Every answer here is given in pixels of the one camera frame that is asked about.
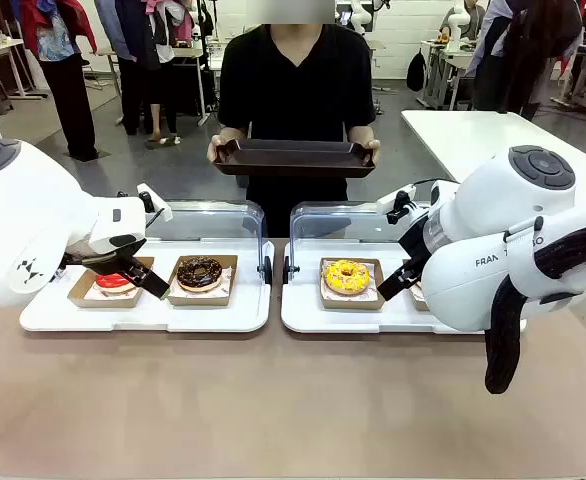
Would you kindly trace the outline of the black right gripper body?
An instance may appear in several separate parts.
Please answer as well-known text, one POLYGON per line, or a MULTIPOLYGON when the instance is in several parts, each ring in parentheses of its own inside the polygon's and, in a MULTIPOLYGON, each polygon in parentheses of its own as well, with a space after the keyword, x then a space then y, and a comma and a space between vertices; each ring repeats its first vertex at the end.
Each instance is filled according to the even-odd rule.
POLYGON ((439 211, 403 210, 398 225, 398 243, 407 254, 408 262, 427 261, 437 249, 437 236, 441 233, 439 211))

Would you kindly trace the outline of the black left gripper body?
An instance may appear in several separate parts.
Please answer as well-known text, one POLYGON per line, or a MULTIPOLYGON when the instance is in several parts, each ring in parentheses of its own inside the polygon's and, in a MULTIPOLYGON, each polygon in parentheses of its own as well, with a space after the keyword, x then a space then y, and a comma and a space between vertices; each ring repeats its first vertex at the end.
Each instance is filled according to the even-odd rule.
POLYGON ((65 253, 62 257, 62 269, 68 266, 83 266, 97 274, 129 274, 142 268, 141 263, 134 255, 144 246, 145 239, 118 247, 107 254, 80 258, 77 255, 65 253))

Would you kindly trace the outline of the person's right hand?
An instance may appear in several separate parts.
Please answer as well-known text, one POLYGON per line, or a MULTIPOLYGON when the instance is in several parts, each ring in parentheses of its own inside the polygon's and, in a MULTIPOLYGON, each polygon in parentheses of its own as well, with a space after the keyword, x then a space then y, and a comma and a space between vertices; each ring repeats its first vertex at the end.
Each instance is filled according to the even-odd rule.
POLYGON ((207 159, 213 163, 218 158, 218 150, 233 140, 233 136, 225 136, 222 133, 213 135, 208 146, 207 159))

